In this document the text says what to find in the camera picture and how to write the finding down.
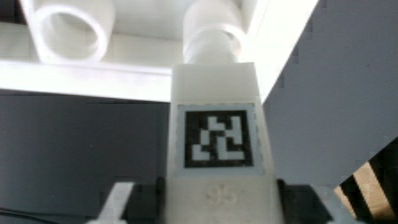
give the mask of white tube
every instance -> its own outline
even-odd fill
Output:
[[[111,0],[44,0],[30,15],[30,29],[40,61],[97,62],[113,29]]]
[[[236,63],[232,40],[222,31],[207,30],[190,40],[190,46],[184,52],[184,63]]]
[[[182,21],[184,57],[191,57],[191,47],[207,31],[222,31],[229,36],[234,55],[239,53],[245,42],[241,28],[241,12],[230,0],[198,0],[186,11]]]

